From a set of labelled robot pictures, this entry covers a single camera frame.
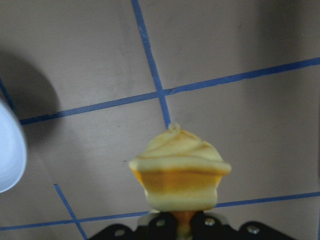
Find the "striped bread loaf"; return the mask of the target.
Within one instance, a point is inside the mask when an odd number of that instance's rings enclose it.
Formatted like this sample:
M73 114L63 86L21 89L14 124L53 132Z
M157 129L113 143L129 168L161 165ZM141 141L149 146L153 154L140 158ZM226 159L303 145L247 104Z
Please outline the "striped bread loaf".
M196 212L214 208L217 188L231 165L216 148L171 123L129 162L152 209L173 214L177 240L190 240Z

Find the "blue plate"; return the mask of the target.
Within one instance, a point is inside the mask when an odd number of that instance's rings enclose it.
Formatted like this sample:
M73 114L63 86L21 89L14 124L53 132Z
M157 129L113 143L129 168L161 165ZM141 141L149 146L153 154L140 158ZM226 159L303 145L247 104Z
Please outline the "blue plate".
M28 158L26 137L14 112L0 101L0 192L13 188L22 178Z

